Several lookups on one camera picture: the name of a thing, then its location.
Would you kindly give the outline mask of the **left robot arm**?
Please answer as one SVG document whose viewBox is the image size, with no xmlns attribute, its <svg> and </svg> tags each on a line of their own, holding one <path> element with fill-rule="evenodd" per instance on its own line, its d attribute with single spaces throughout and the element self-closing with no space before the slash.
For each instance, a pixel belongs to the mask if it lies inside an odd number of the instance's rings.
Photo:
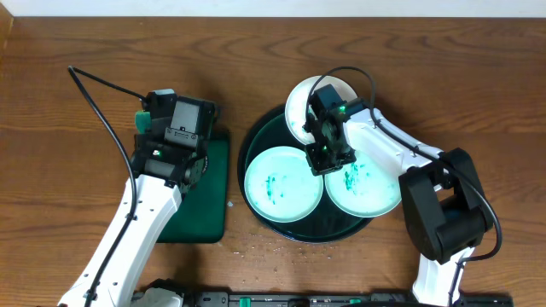
<svg viewBox="0 0 546 307">
<path fill-rule="evenodd" d="M 167 128 L 135 135 L 131 173 L 112 222 L 60 306 L 129 306 L 167 222 L 207 167 L 210 136 Z"/>
</svg>

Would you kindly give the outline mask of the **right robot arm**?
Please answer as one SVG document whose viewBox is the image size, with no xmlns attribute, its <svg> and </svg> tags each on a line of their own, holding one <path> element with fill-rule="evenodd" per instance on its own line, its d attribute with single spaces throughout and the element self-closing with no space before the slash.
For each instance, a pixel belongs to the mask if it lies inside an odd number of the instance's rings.
<svg viewBox="0 0 546 307">
<path fill-rule="evenodd" d="M 421 254 L 412 293 L 420 304 L 460 303 L 465 265 L 493 257 L 502 244 L 470 155 L 417 141 L 362 98 L 309 99 L 303 128 L 313 137 L 305 153 L 314 174 L 331 174 L 363 153 L 398 179 L 406 229 Z"/>
</svg>

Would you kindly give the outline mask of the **white plate back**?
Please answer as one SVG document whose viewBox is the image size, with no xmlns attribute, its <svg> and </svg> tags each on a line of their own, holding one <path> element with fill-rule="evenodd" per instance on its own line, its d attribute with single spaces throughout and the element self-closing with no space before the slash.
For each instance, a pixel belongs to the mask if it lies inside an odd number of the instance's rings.
<svg viewBox="0 0 546 307">
<path fill-rule="evenodd" d="M 285 120 L 292 135 L 302 144 L 307 145 L 315 141 L 314 136 L 306 132 L 305 125 L 305 104 L 312 85 L 319 79 L 319 76 L 309 77 L 297 84 L 287 98 L 285 105 Z M 316 87 L 316 90 L 325 85 L 331 84 L 344 101 L 350 101 L 357 97 L 355 90 L 345 81 L 327 76 Z"/>
</svg>

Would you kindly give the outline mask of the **dark green sponge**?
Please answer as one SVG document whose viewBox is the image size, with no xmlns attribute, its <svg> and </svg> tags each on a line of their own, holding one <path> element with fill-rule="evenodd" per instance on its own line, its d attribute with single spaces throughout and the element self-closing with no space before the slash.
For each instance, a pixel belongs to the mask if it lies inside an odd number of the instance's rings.
<svg viewBox="0 0 546 307">
<path fill-rule="evenodd" d="M 151 128 L 150 112 L 141 110 L 135 113 L 134 122 L 139 134 L 144 134 Z"/>
</svg>

